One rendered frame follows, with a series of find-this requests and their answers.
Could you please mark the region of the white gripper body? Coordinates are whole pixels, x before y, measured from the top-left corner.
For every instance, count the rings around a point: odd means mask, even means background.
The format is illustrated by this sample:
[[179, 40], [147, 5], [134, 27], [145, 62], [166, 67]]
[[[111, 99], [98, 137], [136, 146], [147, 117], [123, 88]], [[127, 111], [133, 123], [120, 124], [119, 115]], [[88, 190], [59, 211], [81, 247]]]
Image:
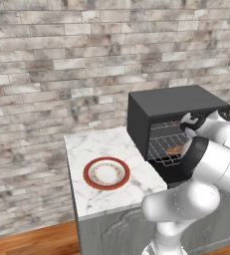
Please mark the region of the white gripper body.
[[182, 124], [191, 124], [194, 125], [196, 123], [196, 117], [194, 117], [191, 113], [187, 113], [180, 121]]

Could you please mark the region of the black toaster oven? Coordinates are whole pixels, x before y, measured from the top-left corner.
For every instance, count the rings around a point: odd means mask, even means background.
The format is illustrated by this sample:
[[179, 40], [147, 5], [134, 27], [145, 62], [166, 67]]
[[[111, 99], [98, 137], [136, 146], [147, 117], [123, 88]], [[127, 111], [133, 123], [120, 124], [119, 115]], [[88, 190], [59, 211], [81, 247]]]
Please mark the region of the black toaster oven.
[[157, 123], [181, 121], [187, 113], [208, 116], [230, 105], [198, 85], [130, 92], [128, 94], [126, 130], [145, 160], [149, 142], [154, 137], [185, 133], [181, 128], [151, 130]]

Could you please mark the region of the brown baguette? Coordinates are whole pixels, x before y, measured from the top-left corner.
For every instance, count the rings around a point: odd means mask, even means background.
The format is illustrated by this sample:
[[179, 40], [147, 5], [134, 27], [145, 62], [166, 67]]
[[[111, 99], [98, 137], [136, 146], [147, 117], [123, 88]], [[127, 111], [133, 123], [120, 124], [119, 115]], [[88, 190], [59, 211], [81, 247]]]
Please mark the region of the brown baguette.
[[175, 155], [175, 154], [180, 154], [181, 150], [182, 150], [182, 146], [181, 145], [176, 145], [176, 146], [169, 147], [166, 150], [166, 153], [169, 154], [169, 155]]

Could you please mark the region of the black toaster oven door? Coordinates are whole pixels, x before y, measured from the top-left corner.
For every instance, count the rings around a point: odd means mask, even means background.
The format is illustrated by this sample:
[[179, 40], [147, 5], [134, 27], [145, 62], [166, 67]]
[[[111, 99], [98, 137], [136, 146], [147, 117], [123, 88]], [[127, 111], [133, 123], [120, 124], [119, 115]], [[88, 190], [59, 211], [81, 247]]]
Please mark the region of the black toaster oven door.
[[160, 162], [151, 160], [149, 163], [167, 184], [182, 182], [188, 179], [179, 162], [172, 163], [171, 161]]

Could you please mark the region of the white plate with red rim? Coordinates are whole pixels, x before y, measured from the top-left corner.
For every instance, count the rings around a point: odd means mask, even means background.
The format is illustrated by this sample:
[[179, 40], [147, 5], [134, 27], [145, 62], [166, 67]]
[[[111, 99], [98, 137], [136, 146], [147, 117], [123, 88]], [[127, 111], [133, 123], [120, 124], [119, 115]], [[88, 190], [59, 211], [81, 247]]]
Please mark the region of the white plate with red rim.
[[85, 166], [83, 177], [92, 188], [114, 190], [128, 182], [130, 169], [124, 161], [116, 157], [98, 157]]

